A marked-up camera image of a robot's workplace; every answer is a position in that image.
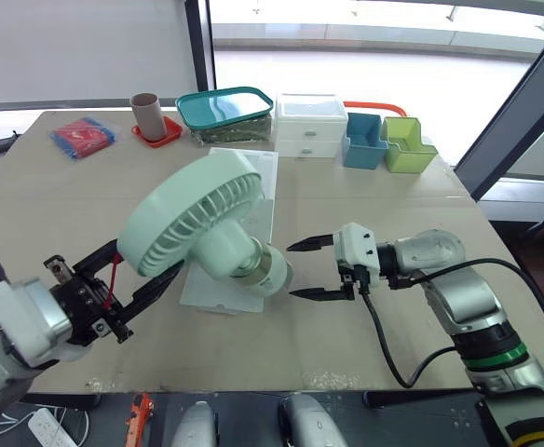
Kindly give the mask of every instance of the fan grille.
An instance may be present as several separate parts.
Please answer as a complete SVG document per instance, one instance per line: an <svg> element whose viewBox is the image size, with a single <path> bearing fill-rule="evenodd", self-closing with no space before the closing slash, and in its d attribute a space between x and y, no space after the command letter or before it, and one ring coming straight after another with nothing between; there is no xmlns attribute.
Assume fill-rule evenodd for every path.
<svg viewBox="0 0 544 447"><path fill-rule="evenodd" d="M176 251L188 251L194 240L225 217L242 215L259 198L261 180L257 173L246 174L214 189L169 225L140 262L148 276L157 275L161 265Z"/></svg>

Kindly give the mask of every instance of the brown cup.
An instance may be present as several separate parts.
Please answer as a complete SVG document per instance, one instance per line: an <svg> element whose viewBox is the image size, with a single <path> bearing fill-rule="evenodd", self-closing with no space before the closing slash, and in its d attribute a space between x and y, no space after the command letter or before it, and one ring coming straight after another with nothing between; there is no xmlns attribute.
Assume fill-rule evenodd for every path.
<svg viewBox="0 0 544 447"><path fill-rule="evenodd" d="M154 93L140 93L129 100L142 136L149 142L157 142L167 135L162 118L160 101Z"/></svg>

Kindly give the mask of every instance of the black cable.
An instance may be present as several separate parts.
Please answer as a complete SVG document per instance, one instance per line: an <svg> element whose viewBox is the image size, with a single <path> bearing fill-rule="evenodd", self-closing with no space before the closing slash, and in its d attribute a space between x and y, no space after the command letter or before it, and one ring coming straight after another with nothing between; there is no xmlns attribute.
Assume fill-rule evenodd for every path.
<svg viewBox="0 0 544 447"><path fill-rule="evenodd" d="M411 286L414 286L415 284L419 284L421 282L427 282L431 281L434 278L441 277L442 275L446 275L451 272L455 272L456 270L460 270L461 268L470 267L472 265L477 264L498 264L502 265L514 273L516 273L521 279L524 281L524 284L531 290L533 295L535 295L535 298L539 304L539 307L541 307L541 311L544 315L544 296L541 290L539 289L539 286L536 284L536 282L529 277L523 270L518 268L516 265L509 263L508 261L504 261L502 259L497 258L481 258L481 259L474 259L472 261L466 261L464 263L452 265L450 267L444 268L442 270L438 270L435 273L431 273L429 275L425 275L421 278L414 279L410 282Z"/></svg>
<svg viewBox="0 0 544 447"><path fill-rule="evenodd" d="M374 321L375 331L377 332L377 338L380 342L380 347L382 348L382 354L384 354L384 359L386 359L386 363L388 364L392 375L399 383L399 385L403 388L408 389L415 386L415 383L419 379L419 376L421 375L423 370L425 370L434 359L442 354L445 354L446 352L452 352L456 350L454 346L448 346L430 354L419 364L419 366L417 366L415 372L413 372L413 375L411 375L411 378L408 381L405 381L399 373L396 364L394 364L394 359L390 355L388 342L386 341L386 336L384 335L384 328L382 328L382 322L380 321L380 317L375 311L375 307L372 304L372 301L369 299L369 293L362 292L361 296L363 297L363 302L365 302L365 305L367 306L367 310L369 310L369 313L372 315L372 320Z"/></svg>

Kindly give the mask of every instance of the robotic arm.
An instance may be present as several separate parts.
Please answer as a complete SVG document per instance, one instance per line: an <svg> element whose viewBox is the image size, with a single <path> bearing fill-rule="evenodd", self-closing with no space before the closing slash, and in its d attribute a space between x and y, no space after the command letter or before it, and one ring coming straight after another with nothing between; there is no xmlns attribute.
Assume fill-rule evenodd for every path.
<svg viewBox="0 0 544 447"><path fill-rule="evenodd" d="M327 245L334 245L340 291L317 288L292 294L315 301L353 300L359 284L360 294L368 300L369 286L380 278L386 278L393 290L420 284L506 442L544 445L544 371L508 322L492 289L472 267L430 276L465 261L464 247L455 235L430 230L378 244L372 230L349 223L332 235L297 242L288 251Z"/></svg>
<svg viewBox="0 0 544 447"><path fill-rule="evenodd" d="M89 352L113 333L119 343L133 335L127 323L153 304L183 262L151 279L123 306L95 275L121 262L113 240L70 268L59 255L45 261L59 284L49 290L38 278L9 283L0 265L0 415L23 397L34 378L61 360Z"/></svg>

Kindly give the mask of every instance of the lime green holder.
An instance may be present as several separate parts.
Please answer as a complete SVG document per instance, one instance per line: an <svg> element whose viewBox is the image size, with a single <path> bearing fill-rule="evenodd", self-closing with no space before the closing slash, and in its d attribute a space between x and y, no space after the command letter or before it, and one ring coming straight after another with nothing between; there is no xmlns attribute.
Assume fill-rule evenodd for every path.
<svg viewBox="0 0 544 447"><path fill-rule="evenodd" d="M385 160L390 172L418 174L438 154L435 146L421 142L417 118L385 118L380 139L388 142Z"/></svg>

